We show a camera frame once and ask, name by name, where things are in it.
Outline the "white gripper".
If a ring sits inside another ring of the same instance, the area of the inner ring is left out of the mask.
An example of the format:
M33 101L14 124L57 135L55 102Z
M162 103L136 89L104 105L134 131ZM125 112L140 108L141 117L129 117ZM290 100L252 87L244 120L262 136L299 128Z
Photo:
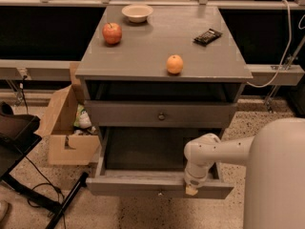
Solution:
M188 196L195 196L198 193L196 188L201 188L208 177L208 169L200 166L187 166L185 168L184 180L187 184L185 193Z

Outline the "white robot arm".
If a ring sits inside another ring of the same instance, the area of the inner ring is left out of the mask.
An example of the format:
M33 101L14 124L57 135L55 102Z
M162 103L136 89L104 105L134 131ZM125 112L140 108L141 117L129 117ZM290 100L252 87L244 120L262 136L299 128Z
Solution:
M216 162L246 167L243 229L305 229L305 119L282 118L256 135L222 141L207 134L185 145L186 193Z

